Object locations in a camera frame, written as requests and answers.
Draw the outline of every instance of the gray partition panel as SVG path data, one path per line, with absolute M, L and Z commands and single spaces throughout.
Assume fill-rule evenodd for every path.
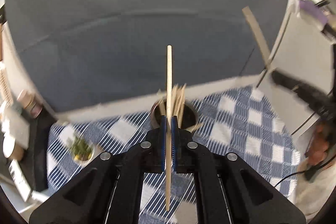
M 272 47 L 288 0 L 6 0 L 16 50 L 41 95 L 68 111 L 264 67 L 241 9 Z

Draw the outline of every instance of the blue and white checkered tablecloth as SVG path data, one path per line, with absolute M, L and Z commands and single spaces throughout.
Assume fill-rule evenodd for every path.
M 301 160 L 292 137 L 273 111 L 269 101 L 252 86 L 226 90 L 193 100 L 203 122 L 194 141 L 212 152 L 237 153 L 272 185 L 296 171 Z M 76 132 L 113 154 L 127 151 L 141 142 L 151 129 L 149 111 L 93 122 L 53 125 L 47 153 L 51 193 L 79 173 L 82 167 L 71 158 L 67 138 Z M 277 186 L 289 196 L 296 186 L 291 177 Z M 139 223 L 197 223 L 196 195 L 191 174 L 172 174 L 171 210 L 165 210 L 165 173 L 145 174 Z

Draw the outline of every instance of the bowl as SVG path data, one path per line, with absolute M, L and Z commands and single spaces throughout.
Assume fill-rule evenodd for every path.
M 198 123 L 199 115 L 192 104 L 185 102 L 184 103 L 184 111 L 183 111 L 183 119 L 182 126 L 179 125 L 179 128 L 186 129 L 192 127 Z M 159 101 L 157 101 L 151 110 L 151 125 L 152 128 L 159 128 L 161 123 L 161 113 L 159 108 Z

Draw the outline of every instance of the potted plant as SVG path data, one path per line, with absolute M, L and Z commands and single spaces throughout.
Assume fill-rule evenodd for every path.
M 73 140 L 68 139 L 68 147 L 73 161 L 78 165 L 86 166 L 93 159 L 95 147 L 84 138 L 80 138 L 76 135 L 74 137 Z

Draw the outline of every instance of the black cable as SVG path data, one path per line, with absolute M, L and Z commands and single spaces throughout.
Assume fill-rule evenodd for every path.
M 329 163 L 331 163 L 331 161 L 332 161 L 334 158 L 336 158 L 336 154 L 335 154 L 330 160 L 328 160 L 326 163 L 322 164 L 317 170 L 320 170 L 321 168 L 324 168 L 325 166 L 327 166 Z M 283 182 L 285 179 L 288 179 L 289 177 L 294 176 L 294 175 L 303 174 L 303 173 L 305 173 L 305 172 L 307 172 L 307 170 L 300 171 L 300 172 L 295 172 L 295 173 L 293 173 L 293 174 L 290 174 L 290 175 L 285 176 L 282 180 L 280 180 L 280 181 L 274 186 L 274 188 L 277 187 L 277 186 L 278 186 L 281 182 Z

